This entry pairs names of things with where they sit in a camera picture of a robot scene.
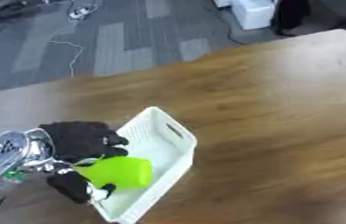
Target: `floor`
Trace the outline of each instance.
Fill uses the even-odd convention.
[[[88,4],[98,9],[80,23],[68,21],[69,3],[54,3],[0,24],[0,90],[120,74],[280,39],[269,29],[243,31],[230,11],[217,10],[212,0],[75,0],[74,8]],[[311,19],[315,22],[294,32],[329,28]],[[241,44],[228,39],[230,27]]]

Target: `white plastic basket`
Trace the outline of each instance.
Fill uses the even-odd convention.
[[[147,108],[117,132],[128,138],[129,156],[152,163],[148,187],[115,191],[91,202],[107,222],[132,224],[141,218],[192,166],[197,139],[159,108]]]

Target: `lime green object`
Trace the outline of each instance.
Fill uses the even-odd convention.
[[[117,189],[129,189],[148,186],[151,182],[151,162],[142,158],[111,157],[74,169],[89,179],[95,188],[114,184]]]

